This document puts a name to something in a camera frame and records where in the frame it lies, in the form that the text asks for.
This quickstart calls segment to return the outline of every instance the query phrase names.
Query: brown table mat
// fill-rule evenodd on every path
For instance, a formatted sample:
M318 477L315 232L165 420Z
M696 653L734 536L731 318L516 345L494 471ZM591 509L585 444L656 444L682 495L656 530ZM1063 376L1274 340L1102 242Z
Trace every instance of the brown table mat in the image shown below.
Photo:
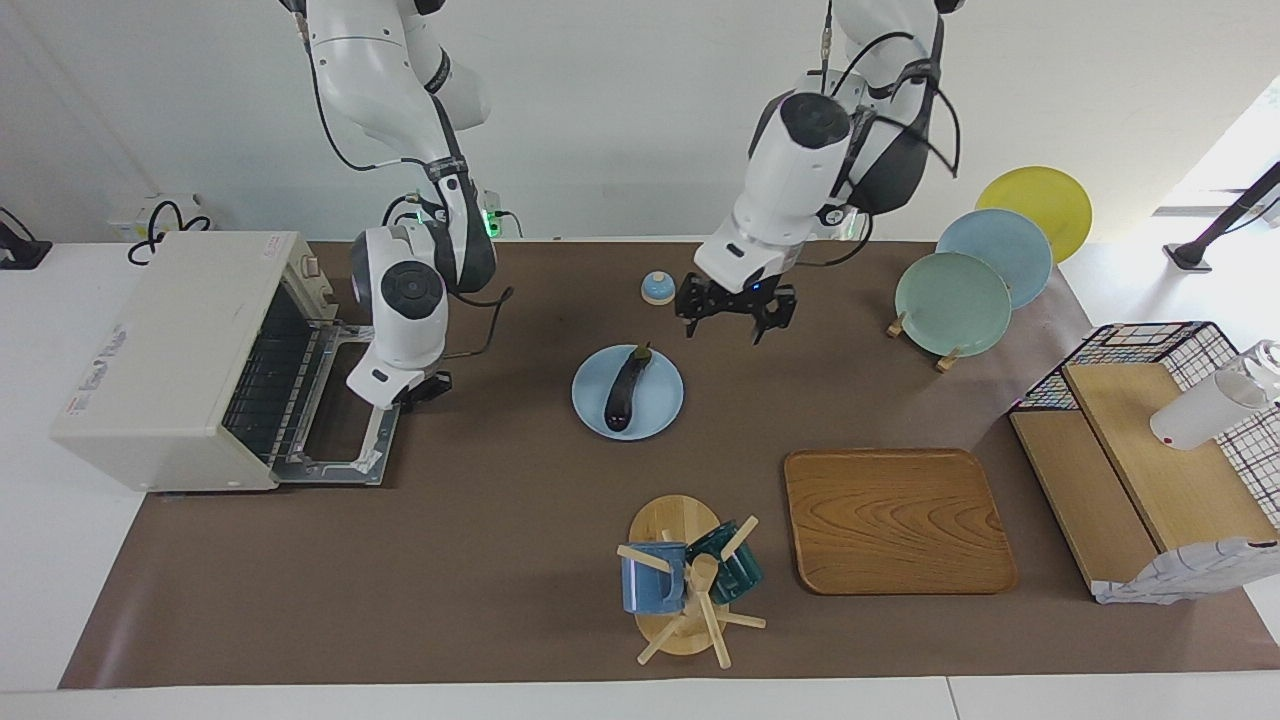
M874 243L849 265L788 274L792 327L750 346L750 320L692 341L639 297L682 275L692 246L500 246L492 352L451 364L456 388L406 416L381 488L152 496L142 505L63 676L64 688L467 683L681 676L822 678L1280 669L1243 591L1171 607L1098 606L1002 413L1088 331L1065 281L1019 310L991 352L947 375L884 337L902 270L933 247ZM842 247L818 247L814 256ZM346 249L323 249L335 287ZM349 307L349 295L343 296ZM453 348L488 313L454 307ZM570 404L600 347L653 341L684 375L676 423L604 441ZM348 414L344 421L362 421ZM987 470L1020 583L992 597L819 597L792 569L782 461L827 447L960 447ZM621 609L614 548L649 500L687 493L755 514L760 588L733 607L767 630L659 656Z

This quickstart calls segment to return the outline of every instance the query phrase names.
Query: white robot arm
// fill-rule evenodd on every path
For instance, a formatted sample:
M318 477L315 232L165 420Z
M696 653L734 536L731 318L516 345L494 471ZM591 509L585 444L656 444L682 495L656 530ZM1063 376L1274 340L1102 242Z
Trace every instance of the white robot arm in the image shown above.
M317 99L398 161L420 167L428 178L421 196L443 209L425 224L365 231L352 250L356 295L372 313L375 338L347 384L388 409L433 377L444 351L447 296L484 288L497 270L480 191L454 135L483 123L489 105L479 77L431 33L426 15L444 0L282 4L298 18Z
M694 256L676 313L692 337L718 313L755 318L755 342L785 328L795 290L780 286L801 246L854 210L878 215L919 187L941 79L943 23L963 0L836 0L849 70L810 70L771 101L749 150L745 190ZM952 163L948 169L955 172Z

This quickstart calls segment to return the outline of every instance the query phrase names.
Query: wooden shelf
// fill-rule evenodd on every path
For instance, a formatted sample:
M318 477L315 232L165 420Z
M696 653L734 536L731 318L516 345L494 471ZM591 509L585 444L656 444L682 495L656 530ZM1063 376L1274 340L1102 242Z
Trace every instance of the wooden shelf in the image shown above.
M1084 414L1010 416L1084 582L1128 583L1160 552Z
M1276 539L1216 443L1181 451L1151 433L1151 416L1179 395L1162 365L1070 365L1065 374L1157 548L1233 537Z

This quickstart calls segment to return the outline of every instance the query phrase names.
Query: green plate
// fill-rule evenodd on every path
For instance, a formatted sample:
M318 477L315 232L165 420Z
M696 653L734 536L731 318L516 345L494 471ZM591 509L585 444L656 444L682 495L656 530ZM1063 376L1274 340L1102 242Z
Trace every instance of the green plate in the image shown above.
M925 255L908 268L895 305L916 345L943 356L959 348L960 357L991 350L1014 313L1000 273L959 252Z

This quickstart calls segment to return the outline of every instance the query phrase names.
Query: clear plastic bottle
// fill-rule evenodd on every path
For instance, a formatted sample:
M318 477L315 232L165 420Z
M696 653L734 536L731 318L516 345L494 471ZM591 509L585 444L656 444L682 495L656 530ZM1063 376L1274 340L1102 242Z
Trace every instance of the clear plastic bottle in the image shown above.
M1236 355L1151 418L1151 432L1194 450L1280 398L1280 345L1265 340Z

